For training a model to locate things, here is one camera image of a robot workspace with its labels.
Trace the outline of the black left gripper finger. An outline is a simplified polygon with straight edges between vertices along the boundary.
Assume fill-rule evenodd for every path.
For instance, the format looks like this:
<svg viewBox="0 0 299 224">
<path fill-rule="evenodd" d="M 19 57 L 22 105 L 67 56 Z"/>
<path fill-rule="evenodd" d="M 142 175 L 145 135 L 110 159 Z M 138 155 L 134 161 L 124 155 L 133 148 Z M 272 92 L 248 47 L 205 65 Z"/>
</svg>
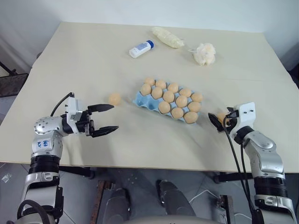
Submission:
<svg viewBox="0 0 299 224">
<path fill-rule="evenodd" d="M 87 107 L 89 114 L 91 115 L 93 112 L 104 112 L 114 108 L 113 105 L 110 104 L 96 104 L 90 105 Z"/>
<path fill-rule="evenodd" d="M 90 136 L 93 138 L 108 135 L 114 131 L 116 131 L 119 128 L 119 126 L 106 126 L 106 127 L 101 127 L 98 130 L 91 130 L 90 131 Z"/>
</svg>

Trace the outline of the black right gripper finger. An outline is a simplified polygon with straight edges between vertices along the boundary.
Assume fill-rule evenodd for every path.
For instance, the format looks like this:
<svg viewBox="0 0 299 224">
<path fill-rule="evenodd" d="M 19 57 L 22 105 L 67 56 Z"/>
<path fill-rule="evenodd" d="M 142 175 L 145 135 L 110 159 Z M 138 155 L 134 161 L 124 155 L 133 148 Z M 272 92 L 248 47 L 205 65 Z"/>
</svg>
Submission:
<svg viewBox="0 0 299 224">
<path fill-rule="evenodd" d="M 208 113 L 208 118 L 213 126 L 217 129 L 217 132 L 224 132 L 223 124 L 220 122 L 218 117 L 215 114 Z"/>
</svg>

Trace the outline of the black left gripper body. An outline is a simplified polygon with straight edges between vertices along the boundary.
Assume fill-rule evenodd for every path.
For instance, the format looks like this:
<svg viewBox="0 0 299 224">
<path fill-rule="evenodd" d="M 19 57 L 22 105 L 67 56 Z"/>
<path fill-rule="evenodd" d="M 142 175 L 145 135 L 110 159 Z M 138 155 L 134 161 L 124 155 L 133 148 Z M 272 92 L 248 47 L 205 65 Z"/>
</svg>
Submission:
<svg viewBox="0 0 299 224">
<path fill-rule="evenodd" d="M 76 127 L 79 133 L 85 133 L 86 136 L 92 137 L 95 129 L 91 115 L 92 112 L 89 110 L 83 111 L 80 120 L 76 122 Z"/>
</svg>

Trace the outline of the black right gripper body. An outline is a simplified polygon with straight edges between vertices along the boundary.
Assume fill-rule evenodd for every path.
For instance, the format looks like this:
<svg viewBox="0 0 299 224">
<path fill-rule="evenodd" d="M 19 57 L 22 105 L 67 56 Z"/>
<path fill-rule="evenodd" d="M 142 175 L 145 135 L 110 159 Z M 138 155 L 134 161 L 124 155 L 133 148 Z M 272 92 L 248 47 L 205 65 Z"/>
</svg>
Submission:
<svg viewBox="0 0 299 224">
<path fill-rule="evenodd" d="M 223 124 L 224 129 L 231 131 L 237 124 L 239 112 L 233 107 L 227 107 L 227 110 L 228 112 L 221 116 L 220 122 Z"/>
</svg>

